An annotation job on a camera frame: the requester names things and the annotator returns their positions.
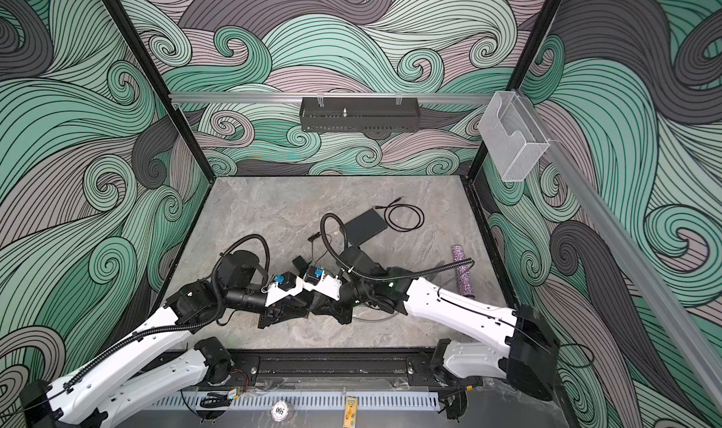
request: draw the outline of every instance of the red wire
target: red wire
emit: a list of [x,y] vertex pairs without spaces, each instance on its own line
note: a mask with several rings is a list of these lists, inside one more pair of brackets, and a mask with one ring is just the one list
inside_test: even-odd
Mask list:
[[231,375],[233,375],[234,373],[243,373],[243,376],[246,377],[246,385],[243,386],[243,392],[245,392],[246,388],[248,388],[248,385],[250,384],[250,381],[248,380],[248,375],[246,374],[246,372],[240,369],[236,369],[234,372],[230,372]]

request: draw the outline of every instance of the black cable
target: black cable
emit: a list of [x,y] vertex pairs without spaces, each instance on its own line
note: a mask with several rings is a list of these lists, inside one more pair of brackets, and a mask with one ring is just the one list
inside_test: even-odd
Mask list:
[[230,319],[233,318],[233,314],[235,314],[236,312],[238,312],[238,309],[234,309],[233,312],[230,313],[230,315],[228,316],[228,321],[226,323],[221,323],[221,320],[219,319],[219,320],[216,320],[216,324],[219,326],[225,326],[225,325],[229,324]]
[[[264,252],[268,251],[268,244],[266,243],[266,239],[264,239],[259,234],[248,234],[239,240],[236,240],[233,242],[228,248],[226,248],[226,251],[222,252],[220,257],[218,258],[218,261],[216,261],[215,265],[213,265],[213,269],[211,270],[211,290],[213,292],[213,296],[216,300],[216,310],[211,318],[208,320],[198,322],[198,323],[190,323],[187,325],[168,325],[168,326],[158,326],[157,328],[150,328],[146,329],[145,331],[140,331],[133,333],[131,336],[126,337],[125,339],[119,341],[118,343],[115,343],[110,348],[106,349],[103,353],[98,354],[95,358],[93,358],[90,362],[88,362],[83,368],[78,370],[78,372],[75,374],[73,378],[70,378],[68,382],[63,384],[64,389],[69,389],[72,386],[75,386],[78,382],[83,379],[85,375],[90,372],[90,370],[94,369],[98,364],[105,361],[109,356],[114,354],[116,351],[122,349],[124,346],[130,345],[131,343],[135,341],[139,341],[143,339],[143,337],[147,335],[153,335],[153,334],[160,334],[160,333],[172,333],[177,331],[194,331],[203,328],[204,326],[207,326],[211,323],[213,323],[215,320],[219,320],[223,313],[225,312],[225,299],[223,297],[223,292],[221,290],[221,286],[218,282],[218,269],[221,266],[221,261],[223,260],[223,257],[226,255],[229,255],[231,252],[233,252],[237,247],[239,247],[242,243],[247,242],[251,239],[258,239],[263,243],[264,245]],[[270,262],[269,254],[266,253],[266,264]]]
[[[266,275],[265,275],[264,278],[262,279],[263,282],[261,283],[261,285],[262,285],[262,286],[265,286],[265,285],[268,283],[268,269],[269,269],[270,266],[271,266],[271,253],[270,253],[269,250],[268,250],[268,243],[266,242],[266,239],[265,239],[265,238],[263,238],[260,234],[252,234],[252,235],[257,235],[257,237],[254,237],[254,238],[258,238],[258,240],[261,241],[261,244],[262,244],[263,247],[264,247],[264,253],[265,253],[265,256],[266,256],[266,261],[265,261],[265,264],[264,264],[264,270],[266,270]],[[213,276],[213,275],[212,275],[212,274],[209,274],[208,276],[204,277],[203,279],[200,279],[200,281],[207,281],[208,279],[211,278],[211,276]]]
[[[492,316],[492,315],[485,314],[485,313],[482,313],[482,312],[473,310],[473,309],[471,309],[471,308],[469,308],[469,307],[464,307],[464,306],[462,306],[462,305],[458,305],[458,304],[456,304],[455,302],[449,301],[448,299],[443,298],[443,297],[441,297],[441,296],[439,296],[439,299],[440,299],[441,301],[444,301],[444,302],[449,303],[450,305],[453,305],[453,306],[456,306],[456,307],[460,307],[460,308],[462,308],[462,309],[464,309],[464,310],[468,310],[468,311],[471,312],[471,313],[475,313],[475,314],[478,314],[478,315],[483,315],[483,316],[485,316],[485,317],[487,317],[487,318],[490,318],[490,319],[492,319],[492,320],[494,320],[494,321],[497,321],[497,322],[499,322],[499,323],[503,323],[503,324],[505,324],[505,325],[507,325],[507,326],[510,326],[511,328],[514,329],[514,331],[518,331],[518,332],[522,333],[522,334],[523,334],[524,336],[526,336],[529,340],[531,340],[532,342],[536,343],[539,348],[541,348],[542,350],[546,351],[550,356],[554,356],[554,354],[553,354],[551,351],[549,351],[548,349],[546,349],[546,347],[545,347],[544,345],[542,345],[541,343],[537,342],[537,340],[536,340],[535,338],[531,337],[529,334],[527,334],[527,333],[525,333],[524,331],[520,330],[519,328],[517,328],[515,325],[512,325],[512,324],[509,323],[508,321],[504,321],[504,320],[502,320],[502,319],[500,319],[500,318],[496,318],[496,317],[494,317],[494,316]],[[557,356],[557,360],[558,360],[558,361],[561,361],[563,364],[566,364],[568,367],[572,367],[572,368],[574,368],[574,369],[586,369],[586,368],[588,368],[588,367],[591,367],[592,364],[594,364],[594,361],[596,360],[596,356],[594,355],[594,351],[592,351],[592,349],[589,348],[587,345],[583,345],[582,343],[562,343],[561,345],[559,345],[559,348],[562,349],[564,346],[580,346],[580,347],[583,346],[584,348],[587,349],[587,351],[589,351],[589,352],[591,353],[591,359],[589,360],[589,363],[588,363],[588,364],[584,364],[584,365],[572,364],[571,362],[569,362],[569,361],[567,361],[567,360],[564,360],[563,358]]]
[[24,409],[20,409],[19,411],[13,411],[13,412],[9,412],[9,413],[7,413],[7,414],[0,414],[0,417],[10,417],[10,416],[13,416],[13,415],[15,415],[15,414],[22,414],[23,412],[25,412],[25,411],[27,411],[27,410],[29,410],[29,409],[35,408],[35,407],[37,407],[37,406],[39,406],[39,405],[41,405],[41,404],[44,404],[44,403],[48,403],[48,402],[49,402],[50,400],[52,400],[53,398],[64,394],[65,391],[66,391],[66,389],[63,389],[63,390],[61,390],[60,392],[58,392],[57,394],[55,394],[55,395],[53,395],[53,396],[51,396],[51,397],[47,397],[45,400],[41,401],[40,403],[36,403],[36,404],[31,405],[31,406],[28,406],[28,407],[26,407],[26,408],[24,408]]
[[348,262],[341,259],[341,256],[338,255],[338,253],[334,250],[334,248],[331,246],[331,242],[326,238],[326,220],[329,218],[333,218],[336,220],[339,226],[341,226],[341,231],[344,233],[344,243],[346,240],[346,231],[343,228],[344,222],[341,221],[341,219],[336,215],[332,213],[325,214],[320,219],[320,237],[323,241],[323,244],[326,246],[326,249],[329,251],[329,254],[331,254],[331,257],[333,257],[340,265],[341,267],[346,270],[348,274],[354,274],[358,276],[359,278],[368,279],[369,281],[378,281],[378,282],[389,282],[389,281],[397,281],[399,279],[412,279],[412,278],[420,278],[422,276],[428,276],[430,274],[434,273],[441,273],[442,271],[455,269],[458,266],[462,265],[468,265],[470,263],[473,263],[474,261],[470,258],[466,258],[462,261],[452,262],[448,263],[446,265],[437,266],[433,269],[429,270],[421,270],[417,271],[415,273],[404,273],[400,274],[398,276],[393,277],[384,277],[384,276],[373,276],[366,273],[361,273],[358,270],[354,270],[354,267],[349,264]]
[[226,393],[211,392],[201,398],[200,405],[204,409],[224,408],[230,406],[230,400]]
[[436,289],[436,297],[437,297],[438,299],[441,299],[441,287],[446,286],[446,284],[448,284],[449,282],[451,282],[451,281],[453,281],[454,279],[458,278],[458,277],[461,276],[462,274],[468,273],[469,270],[471,270],[471,269],[474,268],[474,265],[476,265],[476,262],[472,261],[472,264],[469,265],[469,267],[467,267],[466,270],[459,271],[458,273],[456,273],[456,276],[455,276],[455,277],[453,277],[453,278],[445,281],[443,284],[441,284],[441,285],[439,286],[439,288]]
[[202,421],[205,421],[206,418],[205,418],[205,417],[202,417],[200,414],[198,414],[197,412],[195,412],[195,411],[193,410],[193,408],[191,408],[191,406],[188,405],[188,402],[185,401],[185,395],[183,395],[183,389],[180,389],[180,394],[181,394],[181,395],[180,395],[180,399],[183,400],[183,403],[184,403],[185,407],[188,408],[188,410],[189,410],[190,412],[192,412],[196,417],[198,417],[198,418],[201,419]]
[[233,372],[230,372],[231,375],[233,375],[234,373],[243,373],[243,376],[246,378],[246,384],[243,386],[243,390],[241,390],[241,393],[244,393],[244,392],[246,391],[246,389],[248,389],[248,385],[250,384],[250,380],[248,379],[248,375],[246,374],[246,372],[244,372],[244,371],[241,370],[241,369],[236,369],[236,370],[234,370]]
[[[308,261],[309,263],[313,262],[313,242],[315,242],[319,237],[320,237],[320,234],[318,234],[318,235],[313,234],[311,237],[309,237],[308,241],[311,243],[311,259],[309,259],[309,261]],[[328,253],[329,253],[328,250],[324,251],[323,254],[321,254],[320,258],[316,259],[316,261],[313,262],[313,266],[315,266],[316,263],[318,263],[321,259],[323,259],[323,256]]]
[[[400,200],[401,200],[401,198],[396,198],[388,206],[374,206],[374,208],[383,208],[384,209],[384,220],[386,221],[386,224],[389,227],[391,227],[393,230],[395,230],[396,232],[411,232],[411,231],[419,229],[421,226],[423,226],[424,220],[425,220],[424,211],[421,208],[419,208],[418,206],[415,206],[413,204],[398,203]],[[410,209],[419,218],[418,221],[416,222],[416,224],[413,225],[412,227],[400,226],[391,219],[391,214],[393,213],[393,211],[396,210],[397,208],[402,208],[402,207]]]

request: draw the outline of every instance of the clear acrylic holder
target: clear acrylic holder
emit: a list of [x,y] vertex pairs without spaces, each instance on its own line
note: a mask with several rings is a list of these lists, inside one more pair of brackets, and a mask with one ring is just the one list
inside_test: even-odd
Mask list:
[[549,147],[531,101],[497,91],[479,121],[479,132],[504,182],[520,182]]

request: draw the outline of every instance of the black metal basket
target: black metal basket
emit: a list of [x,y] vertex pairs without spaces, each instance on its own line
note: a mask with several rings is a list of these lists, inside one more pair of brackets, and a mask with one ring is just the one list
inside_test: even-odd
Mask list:
[[420,116],[415,97],[304,97],[300,112],[302,130],[319,134],[415,132]]

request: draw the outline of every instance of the small black device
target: small black device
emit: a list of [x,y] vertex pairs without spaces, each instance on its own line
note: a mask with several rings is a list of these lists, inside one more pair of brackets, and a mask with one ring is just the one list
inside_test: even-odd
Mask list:
[[370,208],[346,223],[344,227],[346,228],[349,243],[360,246],[374,235],[383,232],[388,227],[388,224],[381,218],[381,215],[376,213],[376,210]]
[[380,134],[418,131],[421,110],[415,97],[304,97],[300,116],[305,132]]

